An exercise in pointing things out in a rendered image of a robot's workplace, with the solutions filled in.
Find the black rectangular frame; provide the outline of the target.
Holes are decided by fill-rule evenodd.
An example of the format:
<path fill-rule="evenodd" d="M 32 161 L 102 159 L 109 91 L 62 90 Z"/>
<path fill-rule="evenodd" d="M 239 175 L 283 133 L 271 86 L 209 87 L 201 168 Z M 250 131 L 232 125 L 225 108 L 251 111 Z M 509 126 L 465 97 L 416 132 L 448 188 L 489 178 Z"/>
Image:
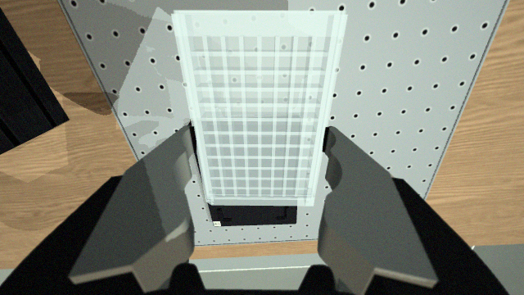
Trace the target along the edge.
<path fill-rule="evenodd" d="M 213 226 L 293 225 L 297 206 L 212 206 Z"/>

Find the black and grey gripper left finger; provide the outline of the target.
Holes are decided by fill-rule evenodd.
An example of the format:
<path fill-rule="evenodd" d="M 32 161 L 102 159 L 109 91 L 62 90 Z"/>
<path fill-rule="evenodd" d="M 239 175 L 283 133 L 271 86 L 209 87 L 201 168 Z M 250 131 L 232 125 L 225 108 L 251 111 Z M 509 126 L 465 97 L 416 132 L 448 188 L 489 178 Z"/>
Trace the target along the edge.
<path fill-rule="evenodd" d="M 0 295 L 138 295 L 169 288 L 195 233 L 184 191 L 197 151 L 185 125 L 110 177 L 9 274 Z M 184 192 L 182 192 L 182 191 Z"/>

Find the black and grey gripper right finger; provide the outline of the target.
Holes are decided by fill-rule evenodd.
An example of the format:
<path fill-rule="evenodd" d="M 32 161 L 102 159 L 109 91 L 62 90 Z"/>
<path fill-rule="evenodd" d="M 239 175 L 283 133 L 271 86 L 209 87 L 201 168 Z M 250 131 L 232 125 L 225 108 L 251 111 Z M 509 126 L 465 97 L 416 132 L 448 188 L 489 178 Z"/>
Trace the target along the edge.
<path fill-rule="evenodd" d="M 328 126 L 318 254 L 336 291 L 509 295 L 484 261 L 404 180 Z"/>

